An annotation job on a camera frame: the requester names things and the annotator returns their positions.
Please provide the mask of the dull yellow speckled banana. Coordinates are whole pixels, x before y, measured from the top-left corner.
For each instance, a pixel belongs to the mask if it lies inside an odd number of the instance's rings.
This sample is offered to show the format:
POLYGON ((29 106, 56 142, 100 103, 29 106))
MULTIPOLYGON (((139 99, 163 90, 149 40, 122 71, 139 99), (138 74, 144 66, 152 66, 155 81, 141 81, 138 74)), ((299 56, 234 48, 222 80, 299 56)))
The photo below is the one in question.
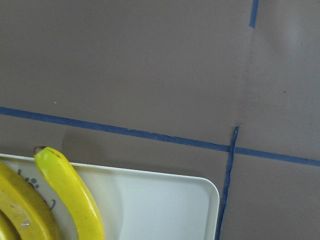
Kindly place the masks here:
POLYGON ((0 210, 22 240, 59 240, 56 220, 45 200, 18 173, 0 163, 0 210))

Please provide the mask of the white rectangular bear tray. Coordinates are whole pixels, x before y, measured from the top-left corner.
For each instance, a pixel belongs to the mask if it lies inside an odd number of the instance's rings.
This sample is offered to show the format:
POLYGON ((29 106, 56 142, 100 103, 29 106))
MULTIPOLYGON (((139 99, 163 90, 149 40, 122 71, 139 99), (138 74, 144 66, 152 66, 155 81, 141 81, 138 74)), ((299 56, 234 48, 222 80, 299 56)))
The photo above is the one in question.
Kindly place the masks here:
POLYGON ((74 163, 108 240, 212 240, 219 192, 209 180, 74 163))

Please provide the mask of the bright yellow plastic banana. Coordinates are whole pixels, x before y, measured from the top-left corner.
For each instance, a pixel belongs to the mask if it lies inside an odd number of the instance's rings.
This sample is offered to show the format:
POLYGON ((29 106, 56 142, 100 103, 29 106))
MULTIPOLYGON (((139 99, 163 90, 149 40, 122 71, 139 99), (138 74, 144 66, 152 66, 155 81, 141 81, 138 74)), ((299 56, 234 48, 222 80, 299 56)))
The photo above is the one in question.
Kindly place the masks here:
POLYGON ((0 239, 1 240, 19 240, 14 225, 3 212, 0 212, 0 239))

